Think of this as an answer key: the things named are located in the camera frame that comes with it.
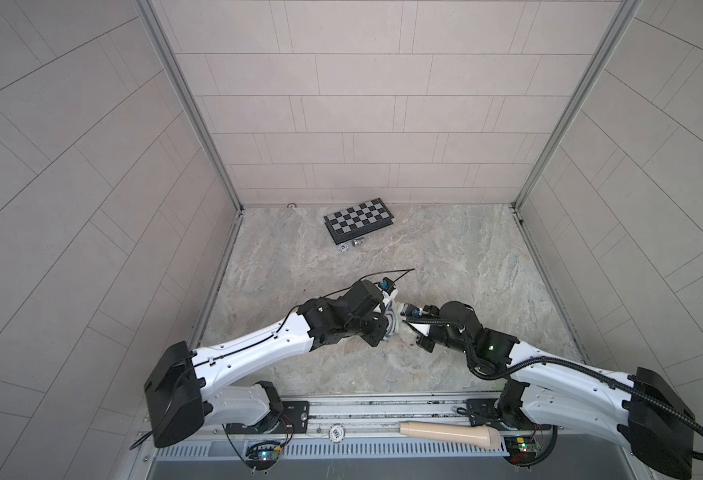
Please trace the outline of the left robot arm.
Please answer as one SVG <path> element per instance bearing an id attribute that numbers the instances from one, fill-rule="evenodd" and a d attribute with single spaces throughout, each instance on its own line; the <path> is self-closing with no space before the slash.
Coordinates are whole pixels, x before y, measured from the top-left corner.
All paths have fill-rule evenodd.
<path id="1" fill-rule="evenodd" d="M 285 318 L 223 344 L 191 349 L 184 341 L 165 349 L 143 390 L 157 448 L 173 446 L 205 425 L 271 430 L 284 407 L 272 383 L 236 382 L 271 364 L 359 337 L 375 347 L 391 334 L 397 286 L 389 278 L 361 279 L 339 298 L 319 297 Z"/>

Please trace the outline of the white teddy bear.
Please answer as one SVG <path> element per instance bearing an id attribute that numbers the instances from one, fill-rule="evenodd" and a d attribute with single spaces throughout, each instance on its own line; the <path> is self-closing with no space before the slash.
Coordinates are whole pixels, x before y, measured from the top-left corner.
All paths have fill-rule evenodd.
<path id="1" fill-rule="evenodd" d="M 383 336 L 383 342 L 401 340 L 407 344 L 415 344 L 417 341 L 417 332 L 403 320 L 401 311 L 403 311 L 403 304 L 397 300 L 387 306 L 387 310 L 385 310 L 387 333 Z"/>

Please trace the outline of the blue white striped sweater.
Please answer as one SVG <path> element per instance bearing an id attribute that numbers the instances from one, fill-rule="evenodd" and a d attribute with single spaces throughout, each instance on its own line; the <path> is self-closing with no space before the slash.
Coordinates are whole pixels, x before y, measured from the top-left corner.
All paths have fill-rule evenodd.
<path id="1" fill-rule="evenodd" d="M 385 332 L 385 341 L 397 335 L 399 332 L 399 324 L 401 324 L 401 304 L 393 301 L 389 308 L 385 309 L 385 318 L 387 318 L 387 332 Z"/>

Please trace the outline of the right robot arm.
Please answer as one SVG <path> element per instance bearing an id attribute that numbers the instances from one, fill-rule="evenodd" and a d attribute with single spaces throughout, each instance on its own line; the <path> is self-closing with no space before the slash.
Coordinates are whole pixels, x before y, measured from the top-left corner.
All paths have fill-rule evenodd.
<path id="1" fill-rule="evenodd" d="M 485 328 L 458 301 L 401 310 L 427 351 L 435 345 L 465 354 L 467 368 L 485 381 L 503 379 L 497 409 L 507 426 L 564 427 L 627 448 L 670 478 L 693 476 L 695 432 L 679 416 L 691 410 L 657 372 L 633 374 L 589 367 L 549 355 L 519 338 Z"/>

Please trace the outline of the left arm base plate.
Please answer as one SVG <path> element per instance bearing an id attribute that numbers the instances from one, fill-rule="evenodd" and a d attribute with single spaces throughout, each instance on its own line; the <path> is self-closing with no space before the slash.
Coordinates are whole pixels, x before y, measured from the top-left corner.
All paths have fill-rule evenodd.
<path id="1" fill-rule="evenodd" d="M 241 423 L 225 424 L 224 430 L 233 435 L 285 435 L 307 432 L 309 403 L 307 401 L 287 401 L 270 408 L 269 412 L 253 425 Z"/>

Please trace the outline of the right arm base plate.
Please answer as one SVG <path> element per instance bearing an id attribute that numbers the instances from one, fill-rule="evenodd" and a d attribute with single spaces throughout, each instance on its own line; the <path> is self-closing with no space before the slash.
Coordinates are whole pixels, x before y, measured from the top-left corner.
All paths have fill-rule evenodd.
<path id="1" fill-rule="evenodd" d="M 497 408 L 496 399 L 467 399 L 465 411 L 471 426 L 489 426 L 499 431 L 507 430 L 507 426 L 503 423 L 503 416 Z"/>

